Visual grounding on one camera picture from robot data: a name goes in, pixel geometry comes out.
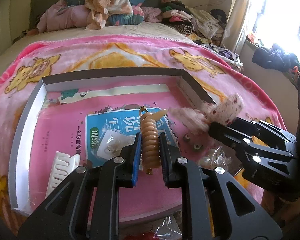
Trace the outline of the pink pillow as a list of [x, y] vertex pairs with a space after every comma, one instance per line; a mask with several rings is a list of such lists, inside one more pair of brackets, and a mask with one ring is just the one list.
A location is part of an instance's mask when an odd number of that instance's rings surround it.
[[38, 32], [50, 32], [87, 26], [91, 10], [79, 5], [78, 0], [59, 0], [51, 5], [41, 16], [36, 28]]

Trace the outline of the pink cartoon fleece blanket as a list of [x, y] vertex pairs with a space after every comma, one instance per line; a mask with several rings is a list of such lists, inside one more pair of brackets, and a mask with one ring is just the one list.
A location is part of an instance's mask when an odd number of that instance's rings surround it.
[[[103, 132], [136, 135], [142, 106], [151, 111], [190, 106], [179, 79], [163, 76], [161, 70], [188, 72], [215, 103], [239, 94], [244, 103], [240, 117], [285, 127], [275, 104], [253, 80], [190, 42], [127, 35], [39, 41], [7, 61], [0, 77], [0, 218], [12, 233], [43, 201], [56, 152], [79, 154], [97, 164], [111, 157], [94, 154]], [[31, 93], [44, 77], [78, 77], [82, 70], [88, 75], [82, 87], [71, 81], [43, 90], [43, 106], [30, 119], [34, 131], [25, 136], [16, 172], [26, 184], [26, 196], [20, 207], [12, 207], [11, 148]]]

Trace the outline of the pink book in box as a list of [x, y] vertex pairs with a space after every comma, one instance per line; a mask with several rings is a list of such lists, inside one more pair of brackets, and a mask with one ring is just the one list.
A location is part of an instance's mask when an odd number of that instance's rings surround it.
[[[114, 95], [49, 93], [48, 107], [42, 109], [34, 130], [29, 167], [29, 203], [35, 210], [46, 198], [53, 161], [57, 152], [78, 157], [80, 164], [99, 167], [117, 157], [122, 148], [134, 143], [140, 131], [140, 108], [151, 112], [163, 108], [189, 107], [191, 93], [185, 84], [172, 79], [148, 85], [143, 93], [137, 86]], [[138, 172], [133, 189], [120, 191], [119, 217], [122, 222], [156, 219], [181, 208], [181, 191], [168, 189], [162, 172]]]

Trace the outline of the earrings on white card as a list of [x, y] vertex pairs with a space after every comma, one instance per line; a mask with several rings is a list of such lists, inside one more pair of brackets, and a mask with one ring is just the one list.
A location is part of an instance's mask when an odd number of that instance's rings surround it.
[[98, 140], [93, 144], [91, 153], [97, 159], [109, 160], [120, 155], [121, 150], [134, 143], [134, 135], [124, 135], [107, 129]]

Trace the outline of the pearl accessory in bag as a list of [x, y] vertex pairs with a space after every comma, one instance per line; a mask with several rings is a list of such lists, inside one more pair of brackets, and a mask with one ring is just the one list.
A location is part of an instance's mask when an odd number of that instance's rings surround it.
[[213, 170], [216, 167], [222, 167], [225, 170], [228, 170], [231, 163], [232, 158], [225, 155], [223, 146], [209, 149], [207, 155], [200, 158], [197, 162], [200, 167], [210, 170]]

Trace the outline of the dark clothes on windowsill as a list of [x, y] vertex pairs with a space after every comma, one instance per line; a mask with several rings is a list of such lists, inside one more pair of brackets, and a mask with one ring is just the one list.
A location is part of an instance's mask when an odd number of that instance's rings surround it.
[[265, 69], [278, 70], [292, 75], [300, 73], [300, 61], [294, 53], [283, 50], [279, 45], [273, 44], [271, 48], [258, 47], [251, 59], [255, 64]]

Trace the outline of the dark floral rolled quilt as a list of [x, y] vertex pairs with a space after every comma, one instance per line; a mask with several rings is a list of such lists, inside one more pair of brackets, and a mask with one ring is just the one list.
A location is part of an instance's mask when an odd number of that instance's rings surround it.
[[73, 25], [85, 23], [86, 29], [102, 29], [111, 15], [131, 15], [130, 0], [85, 0], [84, 5], [64, 7], [59, 13], [67, 13]]

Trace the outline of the orange floral crumpled cloth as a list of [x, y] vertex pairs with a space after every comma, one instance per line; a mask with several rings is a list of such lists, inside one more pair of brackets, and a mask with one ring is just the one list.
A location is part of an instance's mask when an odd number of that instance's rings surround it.
[[86, 30], [104, 28], [111, 15], [133, 13], [133, 7], [129, 0], [85, 0], [84, 5], [91, 10], [87, 18]]

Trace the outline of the beige bed sheet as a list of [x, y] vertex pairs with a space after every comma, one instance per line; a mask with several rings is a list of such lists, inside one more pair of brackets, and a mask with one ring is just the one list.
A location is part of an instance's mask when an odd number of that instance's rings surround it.
[[17, 58], [21, 51], [29, 44], [38, 41], [58, 41], [72, 38], [106, 35], [127, 35], [138, 37], [160, 38], [165, 40], [185, 42], [194, 44], [175, 29], [161, 23], [142, 22], [138, 25], [121, 25], [105, 27], [101, 30], [85, 30], [83, 28], [63, 29], [59, 31], [45, 32], [42, 34], [25, 36], [11, 45], [0, 55], [0, 78], [10, 64]]

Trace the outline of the white plastic hair claw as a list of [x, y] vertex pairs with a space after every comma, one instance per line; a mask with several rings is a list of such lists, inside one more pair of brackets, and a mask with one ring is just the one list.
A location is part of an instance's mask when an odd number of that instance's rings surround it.
[[47, 185], [46, 198], [73, 170], [79, 167], [80, 160], [79, 154], [70, 156], [63, 152], [56, 152]]

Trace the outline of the shallow grey cardboard box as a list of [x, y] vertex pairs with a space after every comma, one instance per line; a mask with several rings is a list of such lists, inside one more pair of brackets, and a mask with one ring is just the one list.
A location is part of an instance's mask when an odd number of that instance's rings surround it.
[[131, 144], [140, 130], [141, 106], [156, 112], [220, 100], [182, 69], [109, 68], [42, 78], [13, 138], [8, 169], [12, 209], [28, 216], [45, 198], [56, 152], [100, 166]]

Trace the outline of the pile of clothes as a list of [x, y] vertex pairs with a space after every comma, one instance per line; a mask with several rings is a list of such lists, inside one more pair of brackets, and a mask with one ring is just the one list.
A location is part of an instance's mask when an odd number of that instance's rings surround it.
[[228, 21], [221, 9], [209, 12], [189, 8], [180, 1], [161, 0], [161, 7], [141, 7], [145, 22], [162, 23], [224, 60], [237, 72], [243, 70], [239, 55], [221, 45]]

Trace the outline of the red cherry clip in bag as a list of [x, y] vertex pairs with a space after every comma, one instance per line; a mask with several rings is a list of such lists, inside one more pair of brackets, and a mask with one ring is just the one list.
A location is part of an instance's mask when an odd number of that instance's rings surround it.
[[119, 239], [182, 239], [173, 215], [119, 230]]

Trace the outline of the cream curtain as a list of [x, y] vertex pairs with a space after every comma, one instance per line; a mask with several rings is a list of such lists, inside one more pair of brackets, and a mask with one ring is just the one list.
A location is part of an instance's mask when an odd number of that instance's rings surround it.
[[232, 0], [230, 14], [224, 29], [222, 46], [240, 54], [245, 43], [250, 0]]

